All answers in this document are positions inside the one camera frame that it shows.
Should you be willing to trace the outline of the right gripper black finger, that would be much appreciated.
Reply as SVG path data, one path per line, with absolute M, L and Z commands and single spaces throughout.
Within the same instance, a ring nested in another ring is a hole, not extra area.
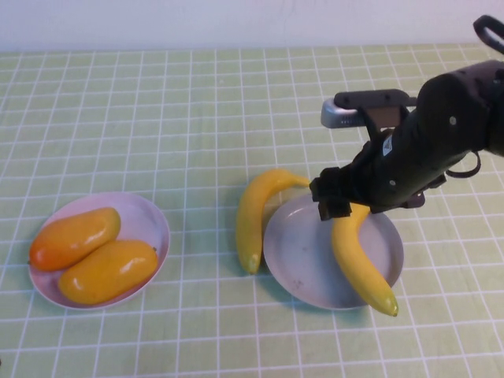
M 322 221 L 348 217 L 351 215 L 351 204 L 341 197 L 326 198 L 318 202 L 318 212 Z
M 323 169 L 319 176 L 309 184 L 309 189 L 314 202 L 322 202 L 340 196 L 339 187 L 340 168 L 332 167 Z

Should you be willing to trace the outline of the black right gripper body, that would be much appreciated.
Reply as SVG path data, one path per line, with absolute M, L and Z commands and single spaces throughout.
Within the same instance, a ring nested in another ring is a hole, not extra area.
M 471 151 L 459 116 L 423 120 L 417 112 L 406 112 L 397 126 L 375 134 L 349 165 L 338 170 L 338 194 L 374 213 L 420 207 L 423 192 L 444 184 L 448 176 L 472 175 L 452 169 Z

